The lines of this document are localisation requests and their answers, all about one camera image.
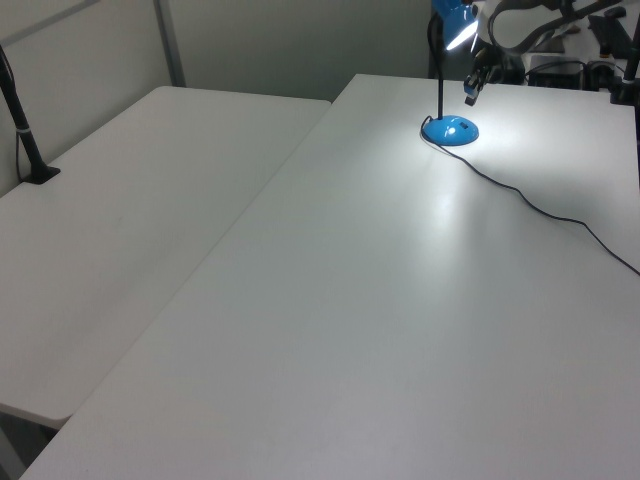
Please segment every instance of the light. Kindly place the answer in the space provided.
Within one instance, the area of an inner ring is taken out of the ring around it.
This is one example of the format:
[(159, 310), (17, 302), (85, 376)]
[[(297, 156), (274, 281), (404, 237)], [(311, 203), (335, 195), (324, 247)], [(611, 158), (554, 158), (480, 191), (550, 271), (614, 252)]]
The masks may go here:
[(433, 0), (433, 7), (442, 18), (442, 37), (447, 50), (453, 50), (478, 31), (473, 7), (461, 0)]
[(456, 38), (454, 38), (449, 45), (447, 45), (447, 50), (453, 50), (462, 42), (464, 42), (468, 38), (471, 38), (471, 36), (474, 35), (477, 30), (478, 30), (478, 21), (476, 20), (471, 25), (469, 25), (464, 30), (462, 30), (462, 32), (460, 32), (460, 34)]

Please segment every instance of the wall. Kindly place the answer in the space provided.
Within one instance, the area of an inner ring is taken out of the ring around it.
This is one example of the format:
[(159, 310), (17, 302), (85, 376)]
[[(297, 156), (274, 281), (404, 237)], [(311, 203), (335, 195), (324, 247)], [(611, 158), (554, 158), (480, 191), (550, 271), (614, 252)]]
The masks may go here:
[(428, 0), (166, 0), (189, 87), (333, 101), (356, 73), (426, 77)]
[[(50, 1), (30, 3), (38, 8)], [(47, 163), (155, 87), (170, 84), (152, 0), (100, 0), (5, 52)], [(14, 142), (3, 99), (0, 195), (17, 184)], [(21, 156), (24, 174), (23, 150)]]

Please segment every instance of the white table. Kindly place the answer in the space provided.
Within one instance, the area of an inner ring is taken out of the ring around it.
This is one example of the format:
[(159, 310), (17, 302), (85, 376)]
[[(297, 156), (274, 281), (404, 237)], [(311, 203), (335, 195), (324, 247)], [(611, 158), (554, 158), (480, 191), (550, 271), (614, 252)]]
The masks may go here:
[[(457, 152), (640, 263), (632, 109), (445, 92)], [(636, 480), (640, 279), (424, 144), (435, 95), (357, 76), (24, 480)]]
[(328, 107), (160, 88), (0, 199), (0, 411), (60, 427)]

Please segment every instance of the lamp cord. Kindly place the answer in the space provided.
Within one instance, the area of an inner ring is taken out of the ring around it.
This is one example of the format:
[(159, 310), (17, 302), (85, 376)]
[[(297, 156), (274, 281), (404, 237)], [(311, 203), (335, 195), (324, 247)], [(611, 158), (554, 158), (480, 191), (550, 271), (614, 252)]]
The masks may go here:
[(533, 203), (531, 203), (529, 201), (529, 199), (527, 197), (524, 196), (524, 194), (520, 191), (520, 189), (516, 188), (516, 187), (512, 187), (511, 185), (507, 185), (505, 183), (499, 182), (497, 180), (494, 180), (493, 178), (491, 178), (489, 175), (486, 175), (484, 173), (482, 173), (480, 170), (478, 170), (476, 167), (474, 167), (471, 163), (469, 163), (469, 161), (467, 161), (466, 159), (462, 158), (459, 155), (456, 155), (455, 153), (450, 152), (449, 150), (447, 150), (446, 148), (444, 148), (442, 145), (439, 145), (437, 143), (435, 143), (434, 141), (432, 141), (431, 139), (428, 139), (427, 137), (425, 137), (422, 133), (422, 129), (424, 128), (425, 124), (429, 121), (431, 121), (432, 118), (431, 116), (428, 116), (427, 118), (424, 119), (424, 122), (422, 122), (422, 125), (420, 126), (420, 138), (422, 138), (423, 141), (431, 143), (433, 145), (435, 145), (436, 147), (438, 147), (439, 149), (441, 149), (444, 153), (446, 153), (447, 155), (460, 160), (462, 163), (464, 163), (467, 167), (469, 167), (471, 170), (473, 170), (474, 173), (476, 173), (477, 175), (481, 176), (482, 178), (484, 178), (485, 180), (490, 181), (491, 183), (493, 183), (494, 185), (497, 185), (499, 187), (502, 188), (506, 188), (508, 190), (512, 190), (514, 192), (516, 192), (518, 195), (520, 195), (522, 197), (522, 199), (525, 201), (525, 203), (531, 207), (533, 210), (535, 210), (536, 212), (544, 215), (545, 217), (549, 217), (552, 218), (554, 220), (558, 220), (561, 222), (569, 222), (569, 223), (575, 223), (578, 225), (582, 225), (584, 228), (587, 229), (587, 231), (591, 234), (591, 236), (593, 238), (595, 238), (597, 240), (597, 242), (602, 246), (602, 248), (604, 248), (609, 255), (611, 255), (613, 258), (615, 258), (616, 260), (618, 260), (620, 263), (622, 263), (625, 267), (627, 267), (628, 269), (630, 269), (633, 273), (635, 273), (636, 275), (640, 276), (640, 271), (636, 268), (634, 268), (633, 266), (631, 266), (629, 263), (625, 262), (622, 258), (620, 258), (618, 255), (616, 255), (615, 253), (613, 253), (613, 251), (611, 251), (611, 249), (609, 247), (607, 247), (602, 240), (600, 240), (598, 238), (598, 236), (593, 233), (593, 230), (591, 230), (591, 228), (589, 228), (589, 226), (581, 221), (581, 220), (575, 220), (573, 218), (567, 218), (567, 217), (559, 217), (557, 215), (553, 215), (551, 213), (545, 212), (544, 210), (542, 210), (541, 208), (535, 206)]

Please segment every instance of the black cable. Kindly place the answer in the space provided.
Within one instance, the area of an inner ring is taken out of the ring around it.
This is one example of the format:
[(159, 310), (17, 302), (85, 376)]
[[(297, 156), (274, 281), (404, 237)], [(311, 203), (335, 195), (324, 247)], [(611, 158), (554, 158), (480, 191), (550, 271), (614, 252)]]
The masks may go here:
[(593, 67), (594, 65), (596, 65), (596, 66), (597, 65), (606, 65), (608, 67), (616, 67), (618, 70), (620, 70), (622, 73), (624, 73), (624, 68), (622, 68), (619, 65), (616, 65), (613, 62), (605, 62), (604, 60), (593, 60), (593, 61), (587, 63), (588, 67)]
[(20, 176), (20, 134), (16, 132), (16, 174), (18, 175), (18, 183), (24, 180)]
[(584, 62), (581, 62), (580, 60), (558, 60), (557, 62), (543, 63), (541, 65), (533, 67), (528, 72), (525, 72), (524, 77), (527, 78), (530, 73), (535, 73), (535, 72), (538, 72), (540, 70), (546, 70), (547, 68), (555, 67), (555, 66), (558, 66), (558, 65), (572, 65), (572, 64), (580, 64), (580, 65), (582, 65), (583, 69), (587, 68), (587, 64), (584, 63)]
[(584, 228), (587, 229), (587, 231), (591, 234), (591, 236), (593, 236), (593, 238), (595, 238), (598, 243), (602, 246), (602, 248), (604, 248), (609, 255), (611, 255), (613, 258), (615, 258), (616, 260), (618, 260), (620, 263), (622, 263), (625, 267), (629, 268), (633, 273), (635, 273), (636, 275), (640, 276), (640, 271), (638, 271), (636, 268), (632, 267), (629, 263), (625, 262), (622, 258), (620, 258), (618, 255), (616, 255), (615, 253), (613, 253), (611, 251), (611, 249), (609, 249), (609, 247), (607, 247), (602, 240), (600, 240), (598, 238), (598, 236), (593, 233), (593, 230), (591, 230), (591, 228), (589, 228), (589, 226), (581, 221), (581, 220), (575, 220), (573, 218), (566, 218), (566, 217), (558, 217), (556, 215), (553, 215), (551, 213), (547, 213), (544, 210), (542, 210), (541, 208), (536, 207), (533, 203), (531, 203), (529, 201), (529, 199), (527, 197), (524, 196), (524, 194), (516, 187), (512, 187), (511, 185), (507, 185), (505, 183), (501, 183), (497, 180), (494, 180), (493, 178), (491, 178), (490, 176), (482, 173), (480, 170), (478, 170), (476, 167), (474, 167), (471, 163), (469, 163), (467, 160), (465, 160), (464, 158), (462, 158), (459, 155), (456, 155), (455, 153), (450, 152), (449, 150), (447, 150), (446, 148), (444, 148), (442, 145), (439, 145), (437, 143), (435, 143), (434, 141), (432, 141), (431, 139), (425, 137), (422, 134), (422, 129), (424, 128), (425, 124), (430, 121), (433, 120), (430, 116), (424, 119), (424, 122), (422, 122), (422, 125), (420, 126), (420, 138), (422, 138), (424, 141), (429, 142), (433, 145), (435, 145), (436, 147), (440, 148), (443, 152), (445, 152), (447, 155), (460, 160), (462, 163), (464, 163), (467, 167), (469, 167), (471, 170), (473, 170), (476, 174), (478, 174), (479, 176), (481, 176), (482, 178), (484, 178), (485, 180), (489, 180), (491, 183), (493, 183), (494, 185), (498, 185), (499, 187), (502, 188), (506, 188), (508, 190), (512, 190), (514, 192), (516, 192), (518, 195), (520, 195), (522, 197), (522, 199), (525, 201), (525, 203), (527, 205), (529, 205), (532, 209), (534, 209), (536, 212), (541, 213), (542, 215), (552, 218), (554, 220), (559, 220), (561, 222), (570, 222), (570, 223), (576, 223), (578, 225), (582, 225)]

